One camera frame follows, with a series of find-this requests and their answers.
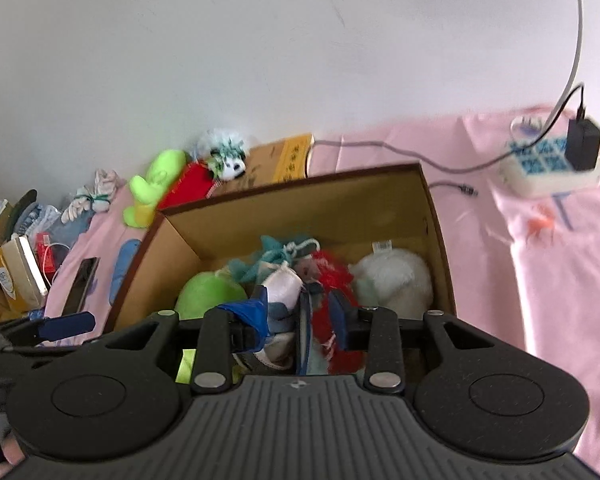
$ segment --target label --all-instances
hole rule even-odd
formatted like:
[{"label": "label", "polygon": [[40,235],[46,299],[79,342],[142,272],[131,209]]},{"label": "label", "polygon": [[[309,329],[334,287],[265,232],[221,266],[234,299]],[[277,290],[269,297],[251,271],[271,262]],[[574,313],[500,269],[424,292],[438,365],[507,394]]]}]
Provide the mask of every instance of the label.
[{"label": "label", "polygon": [[4,263],[2,256],[0,256],[0,260],[2,262],[2,266],[0,267],[0,284],[2,285],[2,290],[4,290],[7,296],[9,296],[12,300],[15,300],[16,291],[13,288],[13,280],[11,279],[11,275],[7,270],[7,266]]},{"label": "label", "polygon": [[304,178],[304,165],[313,139],[312,134],[285,139],[276,170],[271,179],[272,182],[288,182]]},{"label": "label", "polygon": [[374,250],[374,254],[384,253],[384,252],[390,251],[391,249],[394,248],[391,243],[391,240],[386,240],[384,242],[373,242],[371,244],[371,247]]}]

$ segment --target smartphone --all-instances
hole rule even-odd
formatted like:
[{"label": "smartphone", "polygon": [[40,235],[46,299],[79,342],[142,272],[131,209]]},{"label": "smartphone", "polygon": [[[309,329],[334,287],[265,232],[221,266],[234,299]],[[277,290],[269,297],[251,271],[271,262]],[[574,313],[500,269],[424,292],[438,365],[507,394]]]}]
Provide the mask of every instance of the smartphone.
[{"label": "smartphone", "polygon": [[80,262],[80,267],[75,275],[74,284],[71,286],[69,296],[66,298],[63,316],[77,314],[82,311],[84,301],[87,299],[87,293],[98,268],[99,258],[85,258]]}]

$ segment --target white power strip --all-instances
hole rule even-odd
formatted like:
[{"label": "white power strip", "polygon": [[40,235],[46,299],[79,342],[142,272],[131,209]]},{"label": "white power strip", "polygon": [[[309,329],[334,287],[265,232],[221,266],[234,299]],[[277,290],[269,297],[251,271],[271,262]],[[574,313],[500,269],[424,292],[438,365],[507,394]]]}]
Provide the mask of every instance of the white power strip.
[{"label": "white power strip", "polygon": [[[511,140],[507,150],[526,146],[528,142]],[[555,193],[597,187],[600,184],[600,156],[590,171],[573,171],[564,150],[567,137],[547,137],[532,148],[520,150],[500,163],[505,183],[523,198],[539,198]]]}]

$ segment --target green plush dinosaur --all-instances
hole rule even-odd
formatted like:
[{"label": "green plush dinosaur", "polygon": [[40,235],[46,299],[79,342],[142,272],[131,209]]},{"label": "green plush dinosaur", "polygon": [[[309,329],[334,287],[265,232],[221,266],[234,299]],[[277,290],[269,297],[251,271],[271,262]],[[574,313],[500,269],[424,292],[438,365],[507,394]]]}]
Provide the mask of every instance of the green plush dinosaur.
[{"label": "green plush dinosaur", "polygon": [[129,189],[135,203],[123,213],[129,227],[149,227],[154,221],[155,208],[168,192],[187,163],[182,150],[164,150],[149,166],[146,176],[135,175],[129,181]]},{"label": "green plush dinosaur", "polygon": [[[246,299],[247,293],[230,276],[222,272],[200,272],[180,291],[175,311],[180,319],[199,319],[205,316],[207,310],[219,304]],[[195,350],[182,351],[177,383],[189,384],[195,358]]]}]

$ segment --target hand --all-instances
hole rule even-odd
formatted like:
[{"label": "hand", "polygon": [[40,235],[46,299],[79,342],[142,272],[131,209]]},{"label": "hand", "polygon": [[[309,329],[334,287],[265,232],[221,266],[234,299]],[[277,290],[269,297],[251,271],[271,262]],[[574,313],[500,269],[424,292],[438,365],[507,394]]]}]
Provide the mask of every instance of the hand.
[{"label": "hand", "polygon": [[20,449],[13,433],[10,433],[7,438],[2,441],[2,452],[7,462],[0,463],[0,478],[5,476],[14,466],[17,466],[24,460],[24,453]]}]

